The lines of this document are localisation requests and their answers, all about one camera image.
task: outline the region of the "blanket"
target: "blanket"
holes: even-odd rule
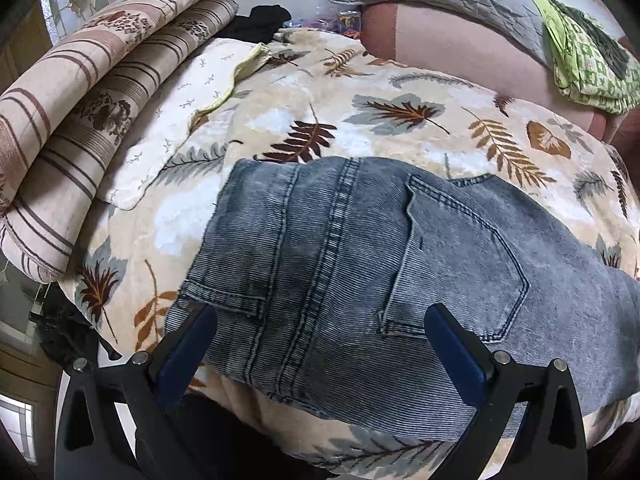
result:
[[[117,0],[63,38],[0,96],[0,214],[76,103],[143,40],[198,1]]]
[[[342,36],[288,30],[269,47],[271,59],[209,114],[135,208],[99,200],[90,208],[61,286],[123,355],[160,341],[225,176],[241,157],[387,156],[445,178],[493,173],[567,225],[603,265],[638,274],[640,209],[626,168],[580,128],[529,102],[495,100],[466,80],[377,59]],[[443,440],[321,420],[206,364],[191,386],[285,452],[337,473],[426,479],[450,449]],[[639,415],[637,395],[586,414],[588,443]],[[510,445],[501,441],[485,477]]]
[[[9,261],[36,282],[62,277],[104,172],[114,154],[122,153],[118,147],[134,120],[161,84],[236,10],[233,0],[200,0],[139,44],[74,106],[0,216],[0,247]],[[50,105],[47,113],[58,105]],[[171,140],[180,144],[187,130],[177,129]]]
[[[228,39],[213,40],[194,52],[133,123],[96,197],[132,209],[191,132],[231,95],[236,81],[258,70],[269,57],[269,49],[261,43]]]
[[[576,21],[578,14],[565,12],[567,7],[554,0],[533,0],[542,14],[551,38],[554,78],[560,93],[571,101],[623,114],[640,103],[640,64],[626,49],[624,77],[612,69],[590,34]],[[577,9],[585,20],[604,30],[593,18]]]

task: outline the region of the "jeans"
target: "jeans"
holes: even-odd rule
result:
[[[424,336],[430,304],[491,351],[565,359],[587,414],[640,389],[639,286],[496,176],[240,160],[165,328],[210,304],[221,373],[323,418],[457,440],[474,409]]]

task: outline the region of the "brown fern leaf print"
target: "brown fern leaf print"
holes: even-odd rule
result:
[[[521,188],[524,188],[525,182],[538,187],[546,187],[547,182],[556,182],[529,160],[502,123],[492,119],[481,119],[471,110],[464,107],[462,109],[476,118],[469,125],[469,129],[473,131],[471,138],[479,138],[477,148],[488,146],[486,159],[493,160],[495,157],[498,172],[506,166],[509,180],[514,176]]]
[[[622,175],[620,175],[617,171],[611,171],[613,175],[613,180],[616,181],[616,187],[618,188],[618,201],[620,202],[620,209],[622,209],[622,214],[625,218],[629,218],[627,208],[626,208],[626,190],[625,183],[622,179]]]
[[[264,158],[257,158],[263,162],[278,162],[285,164],[286,162],[311,162],[314,157],[322,156],[322,148],[330,146],[329,139],[334,139],[333,134],[329,130],[337,130],[332,124],[322,124],[318,122],[316,112],[311,107],[311,113],[314,116],[314,123],[305,123],[303,121],[294,121],[295,125],[291,125],[292,132],[283,143],[272,144],[271,147],[277,152],[263,153]]]
[[[198,363],[198,368],[196,368],[196,372],[200,369],[201,366],[204,366],[204,363]],[[194,388],[206,388],[206,386],[207,385],[201,380],[199,380],[199,378],[197,378],[195,374],[193,375],[193,377],[191,378],[191,381],[189,382],[189,388],[191,390],[193,390]]]
[[[277,54],[273,54],[269,60],[267,61],[268,65],[281,66],[286,64],[292,64],[293,66],[297,66],[294,61],[297,60],[300,56],[297,54],[290,54],[287,52],[279,52]]]
[[[169,307],[165,306],[162,308],[158,308],[159,300],[175,301],[178,297],[178,292],[176,290],[167,290],[158,294],[158,280],[156,279],[156,274],[154,273],[149,260],[145,259],[145,265],[149,270],[149,274],[151,275],[154,295],[144,307],[136,312],[136,315],[133,318],[134,328],[138,328],[138,326],[142,325],[138,329],[136,352],[142,348],[145,341],[147,341],[147,339],[151,335],[153,335],[153,338],[150,346],[146,347],[147,351],[151,352],[152,349],[155,348],[156,345],[160,342],[160,335],[162,334],[162,330],[158,325],[158,320],[166,316]]]
[[[500,113],[505,117],[509,117],[506,107],[515,101],[516,99],[514,99],[513,97],[509,97],[508,95],[501,94],[500,92],[496,92],[494,96],[495,107],[498,108],[498,110],[500,110]]]
[[[111,330],[111,335],[117,341],[116,335],[113,333],[113,327],[109,321],[107,313],[104,311],[104,305],[109,301],[111,289],[118,281],[115,279],[117,270],[101,269],[101,260],[96,261],[93,267],[88,267],[85,263],[80,265],[80,280],[84,283],[84,288],[80,290],[80,297],[83,303],[87,303],[86,314],[93,319],[94,323],[98,323],[102,314]]]
[[[606,266],[613,267],[615,269],[620,268],[619,254],[605,254],[604,252],[601,252],[600,257],[602,258],[602,263]]]
[[[616,168],[618,168],[618,172],[620,173],[622,178],[625,179],[625,182],[629,182],[629,172],[626,169],[625,162],[622,160],[618,152],[615,149],[613,149],[613,150],[607,150],[607,153],[609,153],[611,160],[616,165]]]
[[[385,66],[391,64],[393,66],[397,66],[398,68],[409,67],[409,65],[405,65],[404,63],[398,63],[395,59],[383,59],[381,57],[377,57],[373,61],[369,61],[367,64],[372,66]]]
[[[324,73],[324,75],[328,75],[331,77],[341,77],[341,76],[352,77],[355,75],[371,75],[371,74],[365,74],[364,72],[358,72],[357,70],[354,70],[348,65],[350,60],[353,59],[353,57],[356,55],[356,51],[353,50],[352,48],[343,50],[338,54],[334,53],[328,48],[326,50],[330,52],[332,56],[325,57],[324,59],[320,60],[325,62],[324,66],[329,67],[329,69]]]
[[[397,106],[373,101],[367,103],[367,106],[377,110],[381,119],[393,119],[397,124],[406,124],[409,127],[417,126],[423,121],[433,123],[430,119],[441,113],[441,110],[437,107],[427,105],[414,106],[410,102],[403,102],[400,106]],[[449,133],[439,124],[433,124]]]

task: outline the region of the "gray leaf print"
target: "gray leaf print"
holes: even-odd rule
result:
[[[604,196],[607,189],[611,188],[607,185],[604,178],[594,171],[581,171],[577,173],[574,180],[574,194],[580,202],[580,205],[591,214],[585,200],[592,198],[594,195]]]
[[[598,235],[595,251],[602,259],[603,264],[615,269],[620,268],[620,259],[622,258],[622,248],[620,247],[620,244],[615,244],[609,247],[602,239],[602,236]]]
[[[289,30],[287,32],[283,32],[282,36],[280,38],[274,37],[273,41],[280,41],[282,42],[282,44],[288,45],[291,44],[291,37],[293,36],[293,34],[295,33],[295,30]]]
[[[231,97],[234,99],[244,99],[247,97],[252,91],[251,90],[241,90],[239,92],[233,92]]]
[[[107,220],[109,220],[116,212],[117,207],[113,204],[107,204]]]
[[[611,160],[616,165],[616,168],[618,168],[618,171],[624,177],[625,182],[629,182],[629,172],[626,169],[625,161],[622,160],[618,150],[610,144],[605,144],[605,148],[607,149],[607,153],[609,153]]]
[[[102,321],[105,320],[111,335],[117,342],[118,338],[113,331],[105,307],[124,278],[128,260],[121,260],[111,254],[111,237],[109,236],[94,254],[84,250],[84,253],[79,256],[74,303],[98,330],[102,326]]]
[[[333,449],[315,446],[315,453],[295,456],[333,473],[375,472],[373,478],[409,478],[421,469],[435,469],[454,446],[453,442],[399,438],[359,426],[349,426],[349,429],[353,440],[331,438],[329,443]]]
[[[475,87],[473,83],[470,83],[469,81],[465,81],[464,79],[460,79],[459,77],[446,75],[446,74],[439,74],[439,73],[428,73],[428,72],[411,72],[410,74],[395,75],[391,79],[389,79],[389,82],[395,88],[402,88],[402,85],[404,83],[407,83],[409,81],[415,81],[418,79],[435,81],[436,83],[440,83],[444,85],[459,84],[462,86],[467,86],[469,88]]]
[[[191,146],[187,153],[176,153],[160,170],[158,178],[154,181],[156,186],[160,184],[181,184],[190,176],[204,175],[211,171],[219,171],[222,169],[222,163],[225,160],[226,149],[232,142],[231,140],[222,146],[218,146],[216,142],[211,145],[209,152],[200,148],[196,151]]]
[[[564,131],[567,140],[572,144],[579,144],[585,152],[589,152],[593,154],[593,150],[591,147],[584,141],[582,138],[582,133],[578,130],[574,129],[574,126],[571,123],[561,124],[555,119],[549,119],[546,121],[547,124],[551,124],[552,126],[559,126]]]
[[[381,97],[356,95],[353,107],[362,113],[344,120],[351,124],[376,124],[371,131],[376,135],[394,136],[405,134],[416,126],[429,122],[446,134],[444,127],[433,121],[444,113],[444,105],[422,102],[415,94],[404,94],[391,101]]]
[[[620,202],[620,209],[622,209],[622,214],[628,220],[629,212],[628,205],[626,202],[626,189],[625,183],[622,179],[622,175],[620,175],[617,171],[612,171],[611,176],[613,176],[613,180],[616,181],[616,188],[618,189],[618,201]]]

